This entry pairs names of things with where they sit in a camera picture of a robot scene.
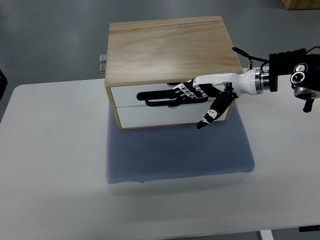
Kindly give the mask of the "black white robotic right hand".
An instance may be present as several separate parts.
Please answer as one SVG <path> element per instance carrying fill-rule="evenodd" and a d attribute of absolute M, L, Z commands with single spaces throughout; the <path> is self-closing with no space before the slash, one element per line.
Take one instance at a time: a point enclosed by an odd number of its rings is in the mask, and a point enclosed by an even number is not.
<path fill-rule="evenodd" d="M 169 106 L 193 104 L 197 101 L 206 102 L 209 98 L 214 98 L 209 110 L 196 125 L 197 129 L 201 129 L 221 117 L 231 103 L 241 95 L 258 95 L 262 92 L 260 72 L 254 69 L 242 74 L 201 75 L 179 83 L 169 90 L 168 94 L 173 99 Z"/>

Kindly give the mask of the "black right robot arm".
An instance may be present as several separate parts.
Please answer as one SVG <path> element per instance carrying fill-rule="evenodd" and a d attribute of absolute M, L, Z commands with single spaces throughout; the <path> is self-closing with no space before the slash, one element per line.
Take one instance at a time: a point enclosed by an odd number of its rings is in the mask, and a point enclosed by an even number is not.
<path fill-rule="evenodd" d="M 312 111 L 315 99 L 320 97 L 320 47 L 301 48 L 272 53 L 268 59 L 254 57 L 233 47 L 237 54 L 248 59 L 248 70 L 232 84 L 236 94 L 262 94 L 264 90 L 276 92 L 278 77 L 290 76 L 290 84 L 296 98 L 304 100 L 303 112 Z"/>

